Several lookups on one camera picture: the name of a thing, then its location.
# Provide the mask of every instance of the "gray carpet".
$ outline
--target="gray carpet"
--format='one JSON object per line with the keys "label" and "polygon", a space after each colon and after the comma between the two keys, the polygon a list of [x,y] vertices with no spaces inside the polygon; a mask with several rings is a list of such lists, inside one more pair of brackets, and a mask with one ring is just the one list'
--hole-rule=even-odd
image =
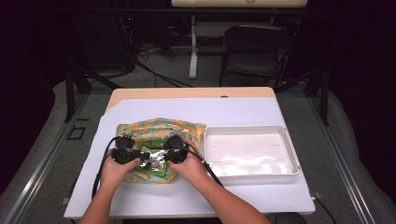
{"label": "gray carpet", "polygon": [[[198,60],[198,78],[190,80],[190,56],[175,54],[163,50],[154,50],[148,60],[141,60],[149,68],[162,75],[175,78],[196,87],[218,86],[220,56],[215,52],[201,48]],[[171,87],[170,84],[155,79],[152,74],[143,69],[136,69],[129,75],[112,79],[123,87]],[[78,173],[85,161],[96,128],[104,114],[110,91],[101,83],[91,80],[94,91],[87,96],[86,104],[78,112],[76,121],[72,125],[84,127],[85,132],[80,140],[64,139],[59,147],[59,154],[52,164],[48,175],[42,183],[25,214],[21,216],[21,223],[71,223],[63,218],[66,205],[60,204],[63,197],[67,197]],[[260,86],[260,80],[238,79],[227,77],[225,86]],[[290,130],[298,158],[303,167],[308,187],[320,190],[324,198],[323,203],[329,208],[338,223],[361,223],[350,200],[347,189],[334,165],[331,149],[324,132],[319,128],[315,119],[315,111],[308,100],[301,95],[300,87],[296,87],[290,94],[279,94],[277,99],[283,116]],[[4,223],[15,202],[23,192],[23,188],[35,171],[41,159],[56,141],[57,134],[63,128],[65,118],[64,83],[54,89],[57,95],[55,106],[49,116],[46,126],[37,138],[35,145],[14,177],[8,189],[0,198],[0,222]],[[362,196],[368,203],[376,223],[395,223],[396,209],[389,198],[374,184],[364,166],[359,161],[358,150],[353,130],[341,105],[331,94],[329,101],[329,122],[337,145],[342,149],[351,173],[356,177],[357,184],[362,189]],[[309,224],[332,223],[324,209],[317,204],[317,211],[305,216]]]}

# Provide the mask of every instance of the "table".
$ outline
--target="table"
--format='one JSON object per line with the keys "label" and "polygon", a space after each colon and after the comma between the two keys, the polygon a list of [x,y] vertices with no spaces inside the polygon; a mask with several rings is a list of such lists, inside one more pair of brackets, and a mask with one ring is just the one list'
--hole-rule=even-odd
{"label": "table", "polygon": [[[93,180],[103,151],[114,136],[118,124],[170,116],[173,116],[170,119],[203,121],[207,126],[212,127],[244,126],[254,123],[275,124],[286,128],[276,96],[270,88],[114,90],[64,216],[79,219],[88,207]],[[286,182],[271,180],[267,184],[236,185],[226,188],[264,214],[277,212],[310,214],[315,211],[303,171]],[[215,217],[216,214],[202,195],[180,178],[166,185],[123,183],[113,198],[110,216],[164,218]]]}

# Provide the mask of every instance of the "chair backrest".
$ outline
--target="chair backrest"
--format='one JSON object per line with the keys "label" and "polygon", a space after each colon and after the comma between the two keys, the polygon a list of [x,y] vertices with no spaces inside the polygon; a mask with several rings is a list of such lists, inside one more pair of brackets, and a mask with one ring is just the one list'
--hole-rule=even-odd
{"label": "chair backrest", "polygon": [[276,48],[289,47],[294,41],[292,31],[277,26],[235,25],[224,33],[224,48],[230,42]]}

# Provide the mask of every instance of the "black chair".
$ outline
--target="black chair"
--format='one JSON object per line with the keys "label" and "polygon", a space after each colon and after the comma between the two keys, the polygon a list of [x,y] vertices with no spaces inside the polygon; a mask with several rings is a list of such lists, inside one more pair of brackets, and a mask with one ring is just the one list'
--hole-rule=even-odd
{"label": "black chair", "polygon": [[226,75],[275,79],[276,90],[294,43],[294,33],[277,26],[236,25],[224,33],[219,86]]}

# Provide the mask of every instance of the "chair seat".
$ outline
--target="chair seat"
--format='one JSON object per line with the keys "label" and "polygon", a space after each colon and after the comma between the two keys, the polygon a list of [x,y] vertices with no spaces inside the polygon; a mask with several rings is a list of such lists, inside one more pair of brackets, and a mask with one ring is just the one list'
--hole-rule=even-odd
{"label": "chair seat", "polygon": [[276,48],[230,44],[227,57],[225,68],[228,73],[274,77],[278,72]]}

